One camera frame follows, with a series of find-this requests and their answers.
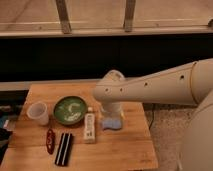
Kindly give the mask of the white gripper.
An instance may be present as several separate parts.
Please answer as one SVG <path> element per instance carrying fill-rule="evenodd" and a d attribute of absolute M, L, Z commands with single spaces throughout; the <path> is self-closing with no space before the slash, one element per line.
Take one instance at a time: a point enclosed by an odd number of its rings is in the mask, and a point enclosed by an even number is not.
<path fill-rule="evenodd" d="M 101 104 L 101 114 L 104 118 L 101 121 L 101 126 L 103 130 L 119 130 L 122 128 L 122 121 L 117 118 L 121 118 L 123 116 L 123 109 L 120 102 L 104 102 Z"/>

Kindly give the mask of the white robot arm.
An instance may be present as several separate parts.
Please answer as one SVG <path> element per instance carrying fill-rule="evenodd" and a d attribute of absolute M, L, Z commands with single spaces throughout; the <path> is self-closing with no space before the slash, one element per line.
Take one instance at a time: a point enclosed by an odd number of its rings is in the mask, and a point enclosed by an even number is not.
<path fill-rule="evenodd" d="M 213 58 L 126 79 L 109 71 L 93 89 L 104 129 L 122 127 L 123 102 L 194 105 L 183 136 L 177 171 L 213 171 Z"/>

